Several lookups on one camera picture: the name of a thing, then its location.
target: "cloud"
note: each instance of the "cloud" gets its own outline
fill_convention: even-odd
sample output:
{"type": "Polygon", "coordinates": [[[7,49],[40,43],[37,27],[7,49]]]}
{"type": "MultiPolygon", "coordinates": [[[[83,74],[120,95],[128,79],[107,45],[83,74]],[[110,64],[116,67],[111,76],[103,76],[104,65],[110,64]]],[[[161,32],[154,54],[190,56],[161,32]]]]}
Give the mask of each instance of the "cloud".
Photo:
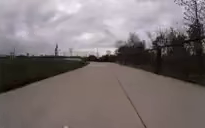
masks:
{"type": "Polygon", "coordinates": [[[170,0],[0,0],[0,53],[53,54],[56,43],[61,51],[114,49],[129,32],[146,39],[181,25],[182,10],[170,0]]]}

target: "road surface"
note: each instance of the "road surface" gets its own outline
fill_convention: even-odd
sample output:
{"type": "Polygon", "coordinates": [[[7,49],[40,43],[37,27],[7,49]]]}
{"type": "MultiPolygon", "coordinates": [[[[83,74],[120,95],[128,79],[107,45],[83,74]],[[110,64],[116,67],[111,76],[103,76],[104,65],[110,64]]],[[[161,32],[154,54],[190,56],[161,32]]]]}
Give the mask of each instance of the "road surface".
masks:
{"type": "Polygon", "coordinates": [[[205,88],[112,63],[0,95],[0,128],[205,128],[205,88]]]}

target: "tower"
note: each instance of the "tower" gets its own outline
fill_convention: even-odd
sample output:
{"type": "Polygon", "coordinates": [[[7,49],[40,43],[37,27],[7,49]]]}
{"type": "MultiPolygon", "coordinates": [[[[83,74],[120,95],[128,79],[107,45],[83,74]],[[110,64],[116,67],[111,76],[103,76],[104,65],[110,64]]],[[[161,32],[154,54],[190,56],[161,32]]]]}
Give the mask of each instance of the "tower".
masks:
{"type": "Polygon", "coordinates": [[[58,44],[55,46],[55,56],[58,56],[58,44]]]}

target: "grass field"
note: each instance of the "grass field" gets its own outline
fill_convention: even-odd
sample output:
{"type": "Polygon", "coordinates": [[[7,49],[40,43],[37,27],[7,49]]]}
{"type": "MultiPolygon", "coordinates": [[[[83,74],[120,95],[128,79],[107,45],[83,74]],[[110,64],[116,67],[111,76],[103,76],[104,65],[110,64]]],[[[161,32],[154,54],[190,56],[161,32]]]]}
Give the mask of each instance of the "grass field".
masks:
{"type": "Polygon", "coordinates": [[[86,65],[83,61],[55,58],[0,59],[0,93],[74,70],[86,65]]]}

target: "fence post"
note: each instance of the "fence post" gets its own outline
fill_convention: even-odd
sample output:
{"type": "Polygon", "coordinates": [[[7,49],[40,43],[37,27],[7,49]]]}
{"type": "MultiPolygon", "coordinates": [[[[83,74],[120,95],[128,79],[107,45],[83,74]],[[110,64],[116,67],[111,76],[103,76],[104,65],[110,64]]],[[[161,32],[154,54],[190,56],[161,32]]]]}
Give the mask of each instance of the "fence post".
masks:
{"type": "Polygon", "coordinates": [[[161,71],[161,67],[162,67],[162,57],[161,57],[161,47],[157,47],[156,48],[156,65],[155,65],[155,73],[159,74],[161,71]]]}

